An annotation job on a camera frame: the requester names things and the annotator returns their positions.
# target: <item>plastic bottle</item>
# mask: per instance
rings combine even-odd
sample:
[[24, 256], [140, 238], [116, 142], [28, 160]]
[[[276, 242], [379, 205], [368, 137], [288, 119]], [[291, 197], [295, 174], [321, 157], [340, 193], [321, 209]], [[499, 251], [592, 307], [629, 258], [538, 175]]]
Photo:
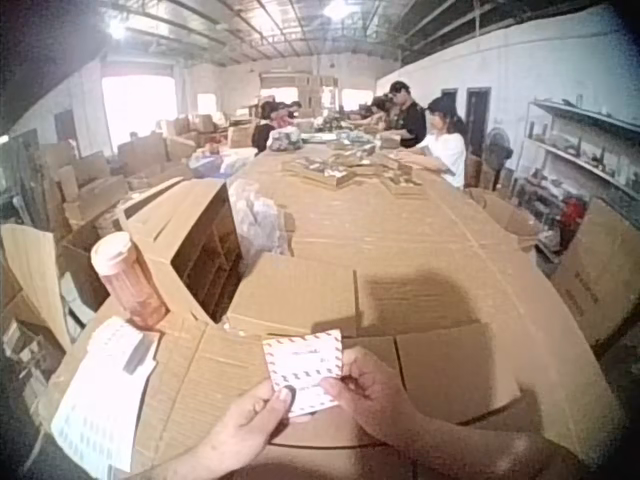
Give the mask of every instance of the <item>plastic bottle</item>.
[[167, 309], [142, 272], [128, 233], [115, 232], [98, 241], [91, 249], [91, 263], [138, 327], [153, 328], [165, 317]]

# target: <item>ceiling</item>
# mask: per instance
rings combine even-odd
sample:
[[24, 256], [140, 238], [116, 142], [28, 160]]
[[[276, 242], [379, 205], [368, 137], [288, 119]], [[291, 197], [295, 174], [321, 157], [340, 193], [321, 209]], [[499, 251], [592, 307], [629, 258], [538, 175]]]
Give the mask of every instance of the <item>ceiling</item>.
[[412, 63], [497, 28], [559, 15], [593, 0], [93, 0], [128, 48], [219, 66], [310, 54], [362, 53]]

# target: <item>woman in white shirt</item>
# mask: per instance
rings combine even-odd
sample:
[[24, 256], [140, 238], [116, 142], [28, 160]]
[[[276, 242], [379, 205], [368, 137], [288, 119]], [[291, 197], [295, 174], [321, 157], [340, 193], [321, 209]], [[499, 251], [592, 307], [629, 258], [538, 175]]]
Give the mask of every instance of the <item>woman in white shirt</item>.
[[466, 127], [455, 104], [447, 97], [438, 97], [428, 106], [429, 133], [416, 147], [408, 163], [440, 173], [456, 188], [464, 188], [464, 164], [467, 149], [464, 143]]

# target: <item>pink lid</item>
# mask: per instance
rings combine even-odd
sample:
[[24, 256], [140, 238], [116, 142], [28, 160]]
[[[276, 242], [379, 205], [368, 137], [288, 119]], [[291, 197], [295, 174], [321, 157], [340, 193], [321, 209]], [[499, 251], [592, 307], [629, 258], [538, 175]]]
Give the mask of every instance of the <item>pink lid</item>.
[[91, 249], [91, 263], [99, 275], [113, 275], [135, 258], [136, 252], [127, 232], [111, 233]]

